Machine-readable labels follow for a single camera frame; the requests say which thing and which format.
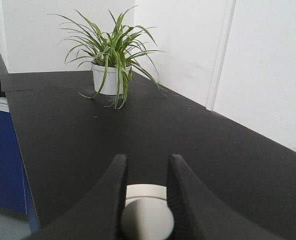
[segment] potted plant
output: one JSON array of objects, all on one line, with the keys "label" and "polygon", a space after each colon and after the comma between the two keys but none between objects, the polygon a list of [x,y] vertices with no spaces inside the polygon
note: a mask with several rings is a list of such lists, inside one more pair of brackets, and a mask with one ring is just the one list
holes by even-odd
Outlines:
[{"label": "potted plant", "polygon": [[[136,68],[160,89],[159,84],[153,76],[142,68],[136,59],[146,56],[155,67],[149,55],[160,51],[147,50],[145,42],[138,40],[139,36],[148,35],[156,44],[148,31],[150,27],[145,28],[140,25],[128,26],[123,24],[123,19],[130,9],[121,13],[118,18],[115,18],[109,10],[115,24],[113,31],[110,33],[102,32],[94,22],[91,22],[77,10],[76,12],[82,17],[85,24],[77,23],[66,16],[55,14],[68,20],[68,22],[63,24],[72,24],[74,26],[61,28],[73,34],[64,40],[76,42],[76,45],[68,51],[65,57],[65,63],[82,59],[84,61],[78,67],[87,62],[92,64],[96,94],[92,97],[81,95],[90,99],[97,97],[99,94],[115,95],[115,100],[110,105],[114,105],[115,109],[118,105],[119,95],[122,95],[123,99],[119,109],[128,98],[128,87],[132,80],[132,68]],[[68,61],[68,57],[72,52],[77,52],[77,54],[75,58]]]}]

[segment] spider plant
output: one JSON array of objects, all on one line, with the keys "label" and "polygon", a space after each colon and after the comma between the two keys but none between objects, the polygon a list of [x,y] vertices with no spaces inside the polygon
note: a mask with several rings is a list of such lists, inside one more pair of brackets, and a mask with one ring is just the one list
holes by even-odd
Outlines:
[{"label": "spider plant", "polygon": [[[117,108],[118,104],[121,84],[123,84],[123,102],[119,109],[124,105],[128,98],[128,86],[132,80],[132,68],[136,68],[148,79],[154,82],[158,88],[160,88],[154,77],[144,68],[142,68],[136,59],[138,57],[146,56],[152,62],[155,68],[155,65],[149,55],[161,51],[147,50],[145,47],[146,42],[138,40],[139,36],[147,35],[156,44],[148,30],[151,27],[145,28],[141,25],[128,26],[123,24],[123,19],[126,13],[132,8],[127,9],[125,12],[121,13],[118,18],[115,18],[109,10],[110,16],[112,17],[112,20],[115,24],[112,32],[102,32],[94,22],[82,15],[78,10],[75,11],[82,17],[84,24],[77,23],[66,16],[55,14],[68,20],[68,22],[64,22],[63,24],[72,25],[72,27],[69,27],[69,25],[68,27],[61,28],[63,30],[69,31],[70,34],[73,34],[65,38],[64,41],[73,41],[76,43],[76,45],[68,51],[65,57],[65,63],[82,60],[78,67],[87,62],[105,67],[102,84],[98,92],[92,97],[85,95],[82,96],[89,99],[97,97],[105,84],[108,67],[116,68],[118,90],[115,101],[111,104],[111,106],[114,105],[115,109]],[[77,54],[72,60],[68,61],[68,57],[72,52],[76,52]],[[127,72],[126,67],[129,66],[131,69],[129,72]]]}]

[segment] black surface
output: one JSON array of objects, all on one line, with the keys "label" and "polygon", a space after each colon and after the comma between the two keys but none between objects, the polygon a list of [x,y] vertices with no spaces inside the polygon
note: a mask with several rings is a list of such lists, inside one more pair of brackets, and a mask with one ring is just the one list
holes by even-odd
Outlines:
[{"label": "black surface", "polygon": [[84,198],[26,240],[118,240],[126,187],[127,159],[119,154]]},{"label": "black surface", "polygon": [[78,94],[93,89],[89,71],[56,74],[2,80],[14,90],[7,97],[41,227],[77,203],[114,154],[129,157],[128,183],[165,185],[167,157],[181,153],[228,206],[296,240],[295,152],[137,74],[121,110]]},{"label": "black surface", "polygon": [[167,203],[175,240],[281,240],[228,207],[177,154],[169,157]]}]

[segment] white cylinder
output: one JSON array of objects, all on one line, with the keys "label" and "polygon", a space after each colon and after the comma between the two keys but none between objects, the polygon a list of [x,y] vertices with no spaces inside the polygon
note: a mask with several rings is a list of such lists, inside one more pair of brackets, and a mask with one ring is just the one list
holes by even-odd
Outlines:
[{"label": "white cylinder", "polygon": [[174,227],[167,206],[166,187],[152,184],[129,185],[121,229],[129,240],[166,240]]},{"label": "white cylinder", "polygon": [[[126,68],[127,72],[131,69],[130,66]],[[93,72],[93,82],[94,82],[94,90],[99,91],[103,76],[104,76],[104,66],[92,65]],[[121,76],[121,87],[119,94],[123,94],[123,77]],[[108,67],[107,77],[104,83],[103,88],[101,89],[101,94],[104,95],[117,95],[118,91],[118,77],[117,77],[117,69],[115,67]]]}]

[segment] gray floor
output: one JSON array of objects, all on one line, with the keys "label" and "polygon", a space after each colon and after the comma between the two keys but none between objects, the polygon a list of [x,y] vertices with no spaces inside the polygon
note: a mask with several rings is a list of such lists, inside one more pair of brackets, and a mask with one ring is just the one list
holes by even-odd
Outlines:
[{"label": "gray floor", "polygon": [[30,234],[27,216],[0,208],[0,240],[20,240]]}]

